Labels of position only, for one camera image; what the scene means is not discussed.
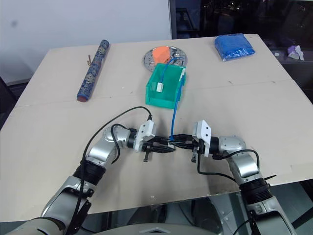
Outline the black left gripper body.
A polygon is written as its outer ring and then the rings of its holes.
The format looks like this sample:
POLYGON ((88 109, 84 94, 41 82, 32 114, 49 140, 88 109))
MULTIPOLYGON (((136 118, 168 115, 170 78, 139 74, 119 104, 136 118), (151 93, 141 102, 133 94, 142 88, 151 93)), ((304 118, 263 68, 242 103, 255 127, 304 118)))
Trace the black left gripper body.
POLYGON ((145 141, 142 144, 141 147, 141 151, 145 152, 145 157, 143 159, 144 163, 148 162, 148 158, 149 158, 149 154, 152 152, 158 152, 158 145, 157 143, 159 143, 159 137, 153 137, 152 139, 150 139, 149 141, 145 141))

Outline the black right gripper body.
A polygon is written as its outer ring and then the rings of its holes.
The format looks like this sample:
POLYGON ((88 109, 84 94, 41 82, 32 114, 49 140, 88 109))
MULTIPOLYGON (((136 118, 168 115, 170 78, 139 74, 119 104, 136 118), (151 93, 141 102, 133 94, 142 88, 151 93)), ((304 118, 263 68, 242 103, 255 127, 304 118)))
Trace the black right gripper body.
POLYGON ((191 162, 196 163, 199 156, 204 152, 204 140, 203 139, 195 139, 192 140, 192 158, 191 162))

